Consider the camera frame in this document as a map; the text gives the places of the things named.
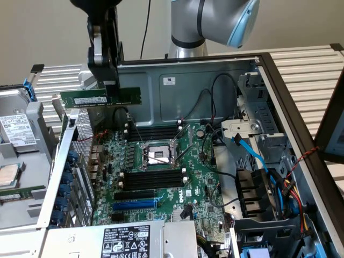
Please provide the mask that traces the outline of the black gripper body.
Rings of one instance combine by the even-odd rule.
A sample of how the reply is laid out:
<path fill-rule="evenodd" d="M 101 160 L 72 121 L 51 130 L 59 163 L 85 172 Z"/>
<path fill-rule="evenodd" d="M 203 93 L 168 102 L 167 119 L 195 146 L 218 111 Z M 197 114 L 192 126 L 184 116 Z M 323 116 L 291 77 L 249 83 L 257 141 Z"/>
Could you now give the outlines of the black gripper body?
<path fill-rule="evenodd" d="M 70 2 L 84 12 L 105 12 L 116 7 L 120 0 L 70 0 Z"/>

